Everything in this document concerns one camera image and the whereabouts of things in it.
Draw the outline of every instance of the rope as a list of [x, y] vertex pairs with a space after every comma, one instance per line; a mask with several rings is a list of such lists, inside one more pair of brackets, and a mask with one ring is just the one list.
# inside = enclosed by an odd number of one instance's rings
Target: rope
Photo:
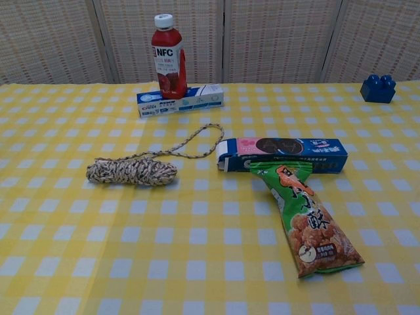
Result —
[[[190, 155], [175, 152], [189, 143], [196, 135], [207, 128], [216, 128], [220, 130], [220, 136], [210, 148], [210, 150], [198, 154]], [[180, 144], [165, 151], [146, 151], [131, 156], [121, 157], [119, 159], [107, 159], [98, 157], [94, 164], [89, 165], [86, 170], [86, 177], [89, 181], [95, 183], [129, 183], [141, 184], [147, 186], [160, 186], [172, 182], [177, 175], [177, 168], [171, 163], [156, 161], [153, 158], [157, 156], [181, 156], [188, 159], [205, 158], [211, 154], [217, 144], [223, 139], [223, 127], [217, 123], [208, 123], [201, 126]]]

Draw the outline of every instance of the white toothpaste box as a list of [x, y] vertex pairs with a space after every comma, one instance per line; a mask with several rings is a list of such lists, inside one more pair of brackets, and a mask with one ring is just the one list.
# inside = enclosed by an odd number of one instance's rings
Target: white toothpaste box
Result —
[[189, 87], [180, 100], [169, 100], [160, 91], [137, 94], [138, 112], [141, 117], [187, 112], [223, 106], [223, 89], [218, 84]]

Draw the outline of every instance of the juice bottle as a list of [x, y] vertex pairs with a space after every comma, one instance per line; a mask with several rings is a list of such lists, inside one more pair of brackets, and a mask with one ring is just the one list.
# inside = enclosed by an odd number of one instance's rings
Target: juice bottle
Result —
[[186, 94], [185, 55], [182, 37], [173, 28], [170, 14], [155, 16], [157, 30], [153, 34], [153, 56], [163, 98], [180, 99]]

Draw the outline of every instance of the white bottle cap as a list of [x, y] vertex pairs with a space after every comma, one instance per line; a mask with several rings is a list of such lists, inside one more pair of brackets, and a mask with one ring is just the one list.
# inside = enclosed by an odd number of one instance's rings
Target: white bottle cap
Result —
[[157, 28], [172, 28], [173, 16], [171, 14], [159, 14], [155, 16], [155, 26]]

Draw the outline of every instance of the blue toy block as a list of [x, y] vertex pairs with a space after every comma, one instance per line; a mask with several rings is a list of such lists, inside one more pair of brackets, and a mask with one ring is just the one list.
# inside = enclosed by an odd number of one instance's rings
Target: blue toy block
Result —
[[380, 79], [376, 74], [371, 74], [363, 81], [360, 93], [365, 102], [389, 103], [395, 94], [395, 85], [389, 74], [383, 75]]

